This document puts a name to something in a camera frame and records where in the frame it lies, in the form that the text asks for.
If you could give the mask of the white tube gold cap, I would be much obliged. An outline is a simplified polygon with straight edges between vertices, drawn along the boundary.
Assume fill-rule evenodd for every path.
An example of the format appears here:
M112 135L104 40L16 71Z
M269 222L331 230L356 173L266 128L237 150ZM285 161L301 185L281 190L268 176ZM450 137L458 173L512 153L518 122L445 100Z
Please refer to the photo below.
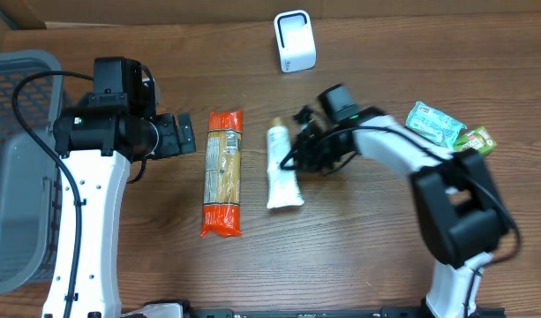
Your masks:
M300 207L304 204L296 173L281 168L290 150L289 129L281 117L275 117L267 130L268 209Z

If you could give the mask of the orange spaghetti packet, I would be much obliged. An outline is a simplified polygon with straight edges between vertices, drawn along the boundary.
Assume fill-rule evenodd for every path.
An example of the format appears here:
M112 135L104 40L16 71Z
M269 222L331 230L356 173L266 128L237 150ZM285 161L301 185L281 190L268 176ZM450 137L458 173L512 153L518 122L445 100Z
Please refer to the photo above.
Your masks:
M205 156L202 237L238 237L240 231L243 112L210 114Z

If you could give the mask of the teal snack packet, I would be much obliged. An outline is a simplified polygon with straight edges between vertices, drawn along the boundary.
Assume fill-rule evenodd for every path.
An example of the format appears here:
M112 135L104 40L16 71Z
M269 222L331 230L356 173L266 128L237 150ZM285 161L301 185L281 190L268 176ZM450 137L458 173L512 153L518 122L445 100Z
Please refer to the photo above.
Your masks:
M467 126L446 113L417 101L406 118L405 125L432 143L453 148L461 130Z

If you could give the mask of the green juice carton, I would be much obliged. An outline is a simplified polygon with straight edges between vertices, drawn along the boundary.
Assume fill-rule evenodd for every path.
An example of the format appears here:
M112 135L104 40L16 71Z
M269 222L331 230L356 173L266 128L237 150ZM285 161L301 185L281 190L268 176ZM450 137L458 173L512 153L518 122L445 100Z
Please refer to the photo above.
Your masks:
M481 126L460 136L454 144L456 152L475 149L480 155L489 155L497 147L495 139Z

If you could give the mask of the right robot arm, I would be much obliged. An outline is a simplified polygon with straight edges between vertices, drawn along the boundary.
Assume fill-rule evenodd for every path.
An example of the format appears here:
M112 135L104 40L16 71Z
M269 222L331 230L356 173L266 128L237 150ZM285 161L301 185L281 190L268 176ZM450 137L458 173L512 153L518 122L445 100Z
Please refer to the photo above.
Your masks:
M409 184L422 239L432 254L431 288L418 307L385 307L383 317L503 317L483 308L476 294L500 239L517 229L503 206L484 158L474 150L454 153L421 139L374 107L330 110L324 127L304 106L294 119L297 140L281 167L333 173L343 155L382 163Z

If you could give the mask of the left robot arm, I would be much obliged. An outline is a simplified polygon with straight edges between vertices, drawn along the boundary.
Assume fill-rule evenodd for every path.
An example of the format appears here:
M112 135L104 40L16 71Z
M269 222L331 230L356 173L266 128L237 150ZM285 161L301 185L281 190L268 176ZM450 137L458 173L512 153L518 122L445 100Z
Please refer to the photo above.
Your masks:
M54 123L62 172L56 265L44 317L118 317L120 210L131 164L195 150L189 114L76 107Z

